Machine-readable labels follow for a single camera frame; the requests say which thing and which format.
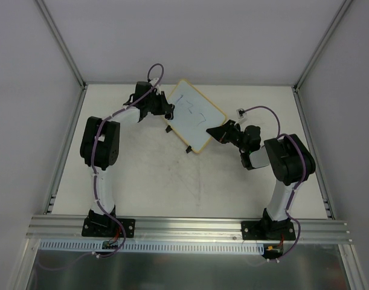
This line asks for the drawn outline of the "white whiteboard yellow frame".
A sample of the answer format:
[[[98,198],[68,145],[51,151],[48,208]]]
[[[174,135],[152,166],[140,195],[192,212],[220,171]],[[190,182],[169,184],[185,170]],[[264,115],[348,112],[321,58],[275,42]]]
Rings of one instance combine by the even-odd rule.
[[[211,136],[207,129],[227,120],[226,113],[185,79],[178,82],[167,101],[175,106],[167,124],[194,153],[201,153],[208,144]]]

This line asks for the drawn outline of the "black whiteboard eraser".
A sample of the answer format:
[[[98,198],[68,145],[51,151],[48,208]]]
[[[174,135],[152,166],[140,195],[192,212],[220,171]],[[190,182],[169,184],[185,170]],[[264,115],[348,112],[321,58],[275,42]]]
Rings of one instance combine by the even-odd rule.
[[[167,111],[166,114],[164,115],[164,118],[166,120],[172,120],[174,119],[174,110],[175,110],[175,106],[173,104],[168,104],[168,106],[166,107]]]

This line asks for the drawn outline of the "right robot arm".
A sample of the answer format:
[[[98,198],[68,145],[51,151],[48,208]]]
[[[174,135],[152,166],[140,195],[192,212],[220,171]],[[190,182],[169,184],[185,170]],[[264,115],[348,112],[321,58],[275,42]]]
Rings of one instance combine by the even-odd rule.
[[[290,208],[297,188],[315,173],[316,164],[297,135],[261,140],[261,129],[229,120],[206,130],[221,144],[231,143],[240,152],[241,164],[247,170],[271,166],[276,182],[271,201],[259,221],[241,222],[243,240],[296,240]]]

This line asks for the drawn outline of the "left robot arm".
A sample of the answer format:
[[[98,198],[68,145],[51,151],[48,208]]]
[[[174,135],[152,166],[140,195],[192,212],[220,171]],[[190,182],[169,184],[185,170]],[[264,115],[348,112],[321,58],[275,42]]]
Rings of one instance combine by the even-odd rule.
[[[94,201],[85,221],[95,226],[105,236],[117,229],[115,202],[109,168],[118,159],[120,152],[120,130],[139,123],[148,114],[173,119],[175,106],[168,103],[158,79],[137,82],[135,92],[123,107],[106,118],[88,118],[80,146],[80,156],[92,169]]]

